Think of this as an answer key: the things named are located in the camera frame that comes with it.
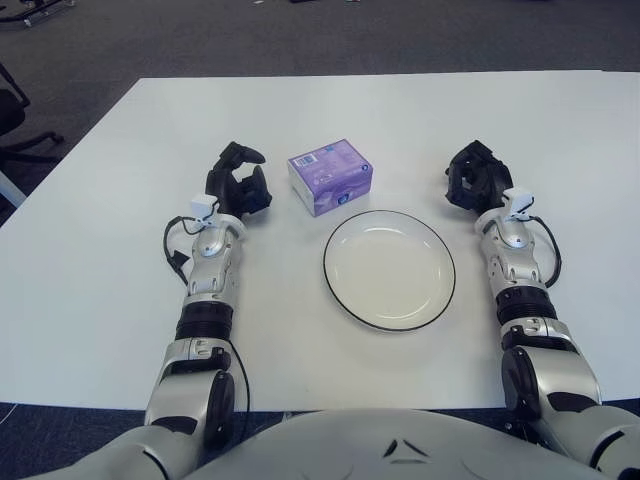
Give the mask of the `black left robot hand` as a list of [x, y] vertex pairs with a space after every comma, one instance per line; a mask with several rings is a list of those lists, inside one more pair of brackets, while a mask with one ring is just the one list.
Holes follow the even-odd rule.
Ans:
[[[272, 195], [261, 168], [265, 162], [260, 152], [248, 146], [234, 141], [226, 146], [208, 172], [205, 185], [205, 193], [217, 198], [220, 214], [242, 219], [270, 206]], [[234, 171], [245, 163], [254, 165], [252, 174], [237, 180]]]

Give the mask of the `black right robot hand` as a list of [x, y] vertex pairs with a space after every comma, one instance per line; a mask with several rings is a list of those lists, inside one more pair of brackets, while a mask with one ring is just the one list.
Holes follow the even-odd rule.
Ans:
[[514, 186], [508, 167], [479, 140], [474, 140], [450, 161], [445, 170], [447, 200], [482, 215], [504, 205], [503, 192]]

